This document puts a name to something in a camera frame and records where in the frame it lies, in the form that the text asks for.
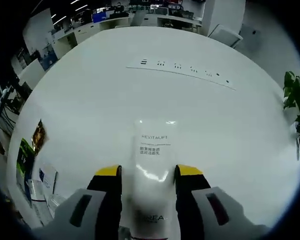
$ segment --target potted plant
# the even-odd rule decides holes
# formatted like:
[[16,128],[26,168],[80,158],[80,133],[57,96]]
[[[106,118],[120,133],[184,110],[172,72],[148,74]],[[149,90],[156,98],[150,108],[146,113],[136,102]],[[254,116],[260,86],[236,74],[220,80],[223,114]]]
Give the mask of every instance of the potted plant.
[[292,71],[287,71],[284,75],[284,104],[283,109],[294,108],[298,109],[298,114],[295,118],[296,132],[300,136],[300,77]]

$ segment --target white tube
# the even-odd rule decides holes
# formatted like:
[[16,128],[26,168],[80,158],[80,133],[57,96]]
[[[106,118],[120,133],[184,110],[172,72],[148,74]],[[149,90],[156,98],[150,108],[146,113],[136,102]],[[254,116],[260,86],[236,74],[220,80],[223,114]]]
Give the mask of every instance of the white tube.
[[167,239],[173,210],[176,122],[136,124],[130,232],[137,239]]

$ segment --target ceiling light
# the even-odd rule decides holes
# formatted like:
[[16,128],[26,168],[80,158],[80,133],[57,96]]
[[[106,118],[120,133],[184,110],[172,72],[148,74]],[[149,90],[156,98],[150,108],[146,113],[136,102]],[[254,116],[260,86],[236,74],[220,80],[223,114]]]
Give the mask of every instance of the ceiling light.
[[83,9],[83,8],[85,8],[86,6],[88,6],[88,4],[86,4],[86,5],[82,6],[82,7],[79,7],[78,9],[76,9],[76,11],[78,11],[78,10],[80,10],[80,9]]
[[64,16],[62,18],[60,18],[58,21],[56,21],[53,25],[56,25],[58,22],[60,22],[62,19],[65,19],[67,16]]

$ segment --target white table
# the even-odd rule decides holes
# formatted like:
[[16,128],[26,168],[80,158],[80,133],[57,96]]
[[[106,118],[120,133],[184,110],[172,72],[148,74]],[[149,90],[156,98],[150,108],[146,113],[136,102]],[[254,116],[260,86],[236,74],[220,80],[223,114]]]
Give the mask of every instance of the white table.
[[[232,88],[127,68],[136,57],[197,64],[201,72],[228,79]],[[86,188],[97,169],[121,164],[125,170],[136,120],[165,119],[178,122],[176,162],[202,170],[255,224],[273,226],[300,183],[282,95],[254,62],[202,35],[161,27],[102,31],[58,61],[26,101],[9,146],[8,189],[28,224],[38,226],[17,188],[16,161],[21,139],[31,142],[40,119],[48,140],[33,177],[42,163],[51,163],[59,173],[55,192],[64,197]]]

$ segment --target white tabletop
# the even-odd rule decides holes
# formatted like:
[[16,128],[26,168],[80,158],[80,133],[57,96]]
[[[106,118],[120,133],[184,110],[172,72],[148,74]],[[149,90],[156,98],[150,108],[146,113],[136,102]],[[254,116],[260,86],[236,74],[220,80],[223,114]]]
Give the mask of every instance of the white tabletop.
[[[233,88],[165,71],[133,69],[136,57],[196,63]],[[282,111],[283,91],[236,50],[192,32],[161,27],[102,31],[67,53],[26,101],[8,152],[7,183],[31,227],[39,224],[16,185],[22,138],[31,143],[42,119],[47,142],[34,165],[58,171],[55,192],[86,188],[97,169],[131,162],[134,122],[177,121],[176,163],[203,171],[244,207],[255,224],[272,226],[300,182],[296,141]]]

